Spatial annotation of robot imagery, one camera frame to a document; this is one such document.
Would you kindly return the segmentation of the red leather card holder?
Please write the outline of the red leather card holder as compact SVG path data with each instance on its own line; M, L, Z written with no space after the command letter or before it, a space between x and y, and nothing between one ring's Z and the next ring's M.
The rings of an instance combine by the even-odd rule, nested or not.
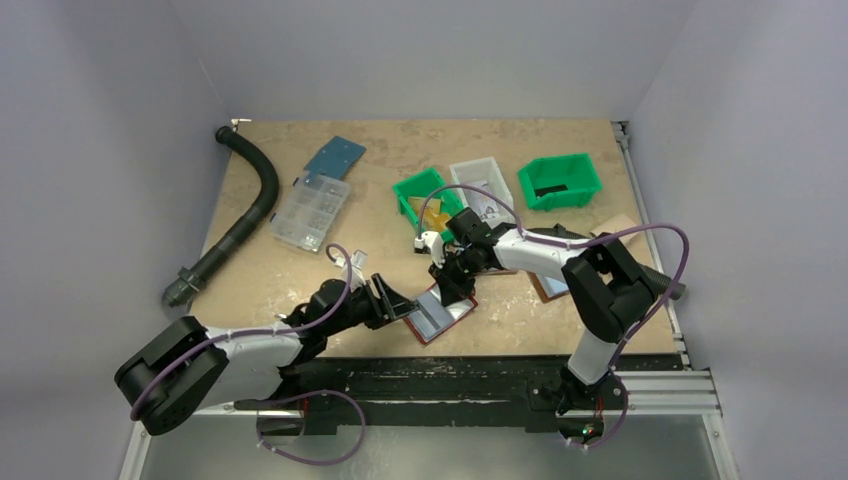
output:
M433 284L416 298L418 309L404 318L413 335L422 345L432 343L459 321L470 315L478 306L471 296L465 300L443 306L441 292Z

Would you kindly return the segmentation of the green bin with yellow items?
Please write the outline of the green bin with yellow items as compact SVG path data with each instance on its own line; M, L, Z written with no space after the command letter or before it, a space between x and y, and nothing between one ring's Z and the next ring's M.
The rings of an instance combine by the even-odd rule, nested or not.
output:
M398 210L412 225L419 230L419 220L424 219L423 230L438 231L446 243L455 241L454 235L447 228L447 221L463 208L459 197L451 190L437 192L446 182L435 168L428 168L416 173L392 186L397 199Z

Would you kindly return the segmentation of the white plastic bin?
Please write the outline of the white plastic bin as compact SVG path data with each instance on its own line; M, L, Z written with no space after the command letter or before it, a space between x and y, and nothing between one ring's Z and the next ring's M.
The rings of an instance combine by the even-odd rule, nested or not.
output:
M514 223L512 194L493 156L449 165L453 184L464 184L474 190L456 189L464 206L471 208L491 227Z

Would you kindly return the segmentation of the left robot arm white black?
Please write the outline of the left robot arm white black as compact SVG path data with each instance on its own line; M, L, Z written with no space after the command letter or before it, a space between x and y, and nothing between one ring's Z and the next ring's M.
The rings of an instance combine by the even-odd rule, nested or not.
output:
M284 409L298 395L298 382L284 370L317 357L342 331L359 325L377 330L418 308L379 274L355 286L330 279L266 327L226 330L184 316L121 365L114 382L132 420L153 436L218 404L264 400Z

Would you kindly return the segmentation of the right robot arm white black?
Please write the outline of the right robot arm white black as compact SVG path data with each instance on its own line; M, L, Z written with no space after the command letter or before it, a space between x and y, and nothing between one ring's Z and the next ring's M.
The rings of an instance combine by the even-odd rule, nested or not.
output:
M625 335L662 294L678 297L670 277L637 262L615 236L586 238L555 226L526 230L515 223L491 226L465 208L447 223L456 250L441 234L420 233L416 252L429 252L429 273L445 305L470 297L476 278L489 271L525 271L567 285L583 322L582 334L561 381L564 399L584 407L596 399Z

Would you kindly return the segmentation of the brown open card holder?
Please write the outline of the brown open card holder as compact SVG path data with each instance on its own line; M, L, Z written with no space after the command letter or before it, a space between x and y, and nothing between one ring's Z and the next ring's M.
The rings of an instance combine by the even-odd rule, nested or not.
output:
M539 276L528 272L529 280L543 304L554 301L569 294L569 287L564 281L555 278Z

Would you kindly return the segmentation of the clear compartment screw box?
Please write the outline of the clear compartment screw box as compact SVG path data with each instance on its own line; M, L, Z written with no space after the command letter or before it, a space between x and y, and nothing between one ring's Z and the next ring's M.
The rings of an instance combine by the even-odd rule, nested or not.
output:
M304 173L271 216L271 235L291 246L317 253L349 193L347 182Z

